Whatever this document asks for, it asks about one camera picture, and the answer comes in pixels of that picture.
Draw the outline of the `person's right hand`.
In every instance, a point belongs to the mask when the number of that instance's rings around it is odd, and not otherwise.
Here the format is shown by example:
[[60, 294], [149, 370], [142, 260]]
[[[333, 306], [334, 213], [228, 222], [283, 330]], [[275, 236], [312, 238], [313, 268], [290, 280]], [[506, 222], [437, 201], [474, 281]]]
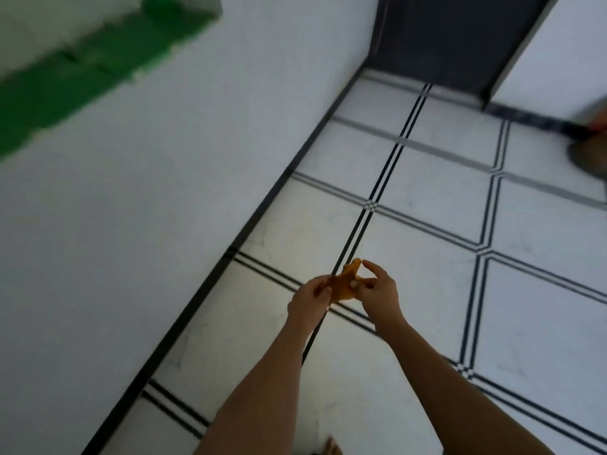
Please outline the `person's right hand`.
[[377, 278], [377, 284], [372, 290], [354, 291], [355, 298], [362, 303], [369, 320], [374, 324], [376, 332], [386, 337], [391, 331], [402, 324], [406, 324], [396, 282], [387, 271], [378, 264], [363, 259], [363, 267], [368, 269]]

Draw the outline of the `person's left hand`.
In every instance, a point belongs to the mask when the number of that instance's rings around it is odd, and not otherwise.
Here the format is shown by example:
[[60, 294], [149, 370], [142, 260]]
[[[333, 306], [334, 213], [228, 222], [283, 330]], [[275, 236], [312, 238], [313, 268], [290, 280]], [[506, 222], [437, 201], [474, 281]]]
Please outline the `person's left hand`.
[[287, 307], [286, 325], [300, 336], [309, 337], [330, 307], [330, 300], [310, 299], [307, 282], [293, 295]]

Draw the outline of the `orange cloth piece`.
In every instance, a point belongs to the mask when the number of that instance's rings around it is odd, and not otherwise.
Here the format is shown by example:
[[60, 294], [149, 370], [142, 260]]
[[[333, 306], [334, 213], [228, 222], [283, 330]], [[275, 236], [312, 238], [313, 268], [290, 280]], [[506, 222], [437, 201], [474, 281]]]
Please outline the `orange cloth piece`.
[[334, 275], [327, 280], [327, 286], [331, 288], [330, 304], [355, 298], [351, 283], [353, 281], [363, 280], [363, 278], [358, 275], [361, 264], [362, 260], [360, 258], [354, 258], [350, 263], [344, 265], [340, 274]]

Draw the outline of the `person's right forearm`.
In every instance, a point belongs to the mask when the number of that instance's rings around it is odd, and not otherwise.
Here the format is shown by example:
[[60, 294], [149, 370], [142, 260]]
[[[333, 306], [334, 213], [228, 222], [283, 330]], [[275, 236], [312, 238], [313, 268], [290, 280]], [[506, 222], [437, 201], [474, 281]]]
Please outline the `person's right forearm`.
[[555, 455], [466, 381], [402, 315], [376, 317], [447, 455]]

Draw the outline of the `person's left forearm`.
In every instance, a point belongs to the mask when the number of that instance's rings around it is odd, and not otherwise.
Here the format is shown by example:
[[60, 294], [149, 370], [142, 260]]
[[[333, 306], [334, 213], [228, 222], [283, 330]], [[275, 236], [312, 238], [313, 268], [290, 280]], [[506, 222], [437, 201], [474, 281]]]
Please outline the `person's left forearm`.
[[288, 318], [217, 411], [193, 455], [290, 455], [302, 358], [314, 326]]

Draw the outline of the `dark grey door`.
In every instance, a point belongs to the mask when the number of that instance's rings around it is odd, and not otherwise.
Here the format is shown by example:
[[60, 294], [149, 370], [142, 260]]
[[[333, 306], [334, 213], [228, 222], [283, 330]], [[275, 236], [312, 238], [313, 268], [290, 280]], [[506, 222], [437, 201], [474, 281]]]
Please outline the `dark grey door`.
[[550, 0], [378, 0], [366, 66], [489, 100]]

